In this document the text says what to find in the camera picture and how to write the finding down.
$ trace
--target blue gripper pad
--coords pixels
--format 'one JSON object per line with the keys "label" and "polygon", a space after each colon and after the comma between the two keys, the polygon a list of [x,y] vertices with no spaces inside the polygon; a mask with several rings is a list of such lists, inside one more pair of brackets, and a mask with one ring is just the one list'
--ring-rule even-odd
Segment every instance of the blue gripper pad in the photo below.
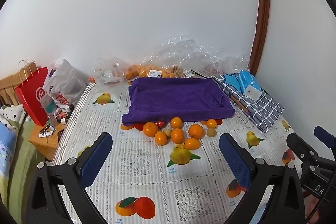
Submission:
{"label": "blue gripper pad", "polygon": [[321,142],[323,142],[328,148],[335,147],[335,137],[331,135],[328,131],[324,130],[322,127],[317,126],[314,129],[314,135]]}
{"label": "blue gripper pad", "polygon": [[239,145],[231,136],[232,140],[229,140],[226,136],[227,134],[230,135],[229,133],[221,135],[219,139],[219,149],[228,163],[233,175],[236,177],[239,185],[249,189],[252,185],[251,170],[248,168],[248,165],[237,150]]}
{"label": "blue gripper pad", "polygon": [[93,184],[100,168],[103,166],[112,149],[112,136],[109,133],[103,132],[96,142],[91,147],[85,149],[93,149],[93,151],[91,151],[91,155],[80,169],[80,175],[82,177],[81,186],[83,189]]}

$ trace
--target wooden bedside table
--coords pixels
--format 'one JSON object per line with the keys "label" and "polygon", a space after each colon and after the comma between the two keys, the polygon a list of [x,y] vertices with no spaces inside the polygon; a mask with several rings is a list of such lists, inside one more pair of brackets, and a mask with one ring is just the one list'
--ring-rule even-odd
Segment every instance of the wooden bedside table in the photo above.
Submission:
{"label": "wooden bedside table", "polygon": [[65,129],[65,127],[66,125],[59,124],[56,127],[56,132],[54,132],[54,134],[48,137],[39,138],[38,135],[43,127],[35,125],[31,131],[28,141],[32,143],[44,157],[46,157],[49,161],[53,161],[58,147],[57,133]]}

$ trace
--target purple cloth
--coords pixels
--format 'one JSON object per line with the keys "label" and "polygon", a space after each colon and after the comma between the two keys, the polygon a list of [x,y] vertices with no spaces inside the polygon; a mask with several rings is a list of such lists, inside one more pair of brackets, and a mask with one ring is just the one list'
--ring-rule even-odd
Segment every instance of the purple cloth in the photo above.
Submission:
{"label": "purple cloth", "polygon": [[212,79],[138,78],[128,88],[129,113],[122,116],[126,126],[135,123],[184,122],[230,118],[235,113],[228,97]]}

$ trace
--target barcode label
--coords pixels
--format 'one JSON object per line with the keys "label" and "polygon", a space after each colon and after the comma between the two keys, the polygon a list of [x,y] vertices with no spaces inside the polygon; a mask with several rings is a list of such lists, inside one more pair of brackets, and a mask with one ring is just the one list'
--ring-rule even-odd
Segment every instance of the barcode label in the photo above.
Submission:
{"label": "barcode label", "polygon": [[185,71],[184,71],[184,75],[185,75],[187,78],[190,78],[190,77],[193,77],[193,76],[194,76],[194,73],[193,73],[191,70],[185,70]]}
{"label": "barcode label", "polygon": [[150,70],[148,77],[154,77],[154,78],[158,78],[161,77],[162,71],[160,70]]}

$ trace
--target plaid fabric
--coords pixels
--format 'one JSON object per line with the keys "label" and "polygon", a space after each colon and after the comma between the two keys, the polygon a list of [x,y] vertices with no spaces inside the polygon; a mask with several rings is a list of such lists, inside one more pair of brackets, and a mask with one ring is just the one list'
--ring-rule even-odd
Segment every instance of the plaid fabric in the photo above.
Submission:
{"label": "plaid fabric", "polygon": [[[214,76],[213,79],[231,102],[255,123],[261,132],[266,133],[284,110],[281,104],[265,92],[262,93],[258,101],[254,101],[241,94],[234,86],[226,84],[224,75]],[[232,97],[239,101],[243,108]]]}

